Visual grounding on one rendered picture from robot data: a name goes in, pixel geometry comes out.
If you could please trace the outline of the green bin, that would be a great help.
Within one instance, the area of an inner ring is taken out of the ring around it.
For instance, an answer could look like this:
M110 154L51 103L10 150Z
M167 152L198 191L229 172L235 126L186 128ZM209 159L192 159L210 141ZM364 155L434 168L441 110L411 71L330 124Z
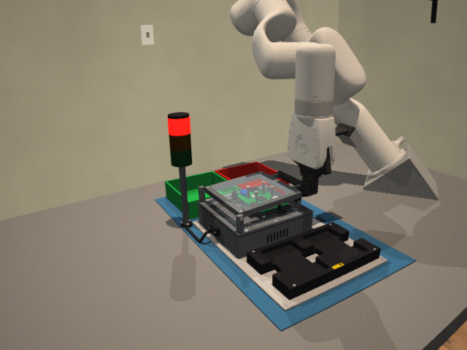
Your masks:
M192 176L186 176L187 194L188 194L188 213L189 219L198 217L198 187L199 186L210 186L213 184L225 182L220 175L214 171L196 174ZM182 211L181 195L180 195L180 178L165 181L166 186L166 197L180 210Z

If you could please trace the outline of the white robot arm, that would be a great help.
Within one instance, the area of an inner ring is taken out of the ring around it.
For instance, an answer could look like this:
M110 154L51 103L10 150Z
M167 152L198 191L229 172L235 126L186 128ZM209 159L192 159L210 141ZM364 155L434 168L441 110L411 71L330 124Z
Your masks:
M366 74L338 32L319 28L311 34L298 0L239 0L230 17L241 34L253 36L253 56L264 77L296 77L296 114L333 114L336 136L355 148L370 168L370 178L404 157L399 148L404 137L390 141L368 110L352 99L364 88Z

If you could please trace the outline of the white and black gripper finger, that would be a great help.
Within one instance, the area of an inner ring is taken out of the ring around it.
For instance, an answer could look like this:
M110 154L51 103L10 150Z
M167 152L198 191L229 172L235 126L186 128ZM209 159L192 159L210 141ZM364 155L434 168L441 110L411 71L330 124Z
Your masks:
M323 167L319 169L313 169L309 167L308 178L305 179L305 196L315 195L318 190L318 179L321 175L331 174L331 160L329 147L327 148L327 157L325 159Z
M297 163L296 161L294 161L295 163ZM303 195L304 195L304 192L305 192L305 179L308 178L307 175L308 175L308 170L309 170L309 167L308 166L305 166L305 165L302 165L300 163L297 163L299 168L300 168L300 174L302 175L302 189L303 189Z

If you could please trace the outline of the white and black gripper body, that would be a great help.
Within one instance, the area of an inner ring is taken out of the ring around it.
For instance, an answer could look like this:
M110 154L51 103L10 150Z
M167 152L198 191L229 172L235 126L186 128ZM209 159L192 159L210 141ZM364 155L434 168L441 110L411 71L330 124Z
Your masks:
M287 143L287 155L291 160L319 169L324 165L328 147L330 160L334 163L336 129L333 114L322 117L292 114Z

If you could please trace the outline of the red bin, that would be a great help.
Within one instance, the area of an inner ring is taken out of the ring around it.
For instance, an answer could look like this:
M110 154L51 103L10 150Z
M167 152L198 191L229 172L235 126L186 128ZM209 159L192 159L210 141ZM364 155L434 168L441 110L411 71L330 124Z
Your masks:
M230 168L224 168L216 170L215 173L223 177L224 179L231 180L248 174L253 174L262 171L268 175L276 174L277 171L259 163L248 163L240 166L234 166Z

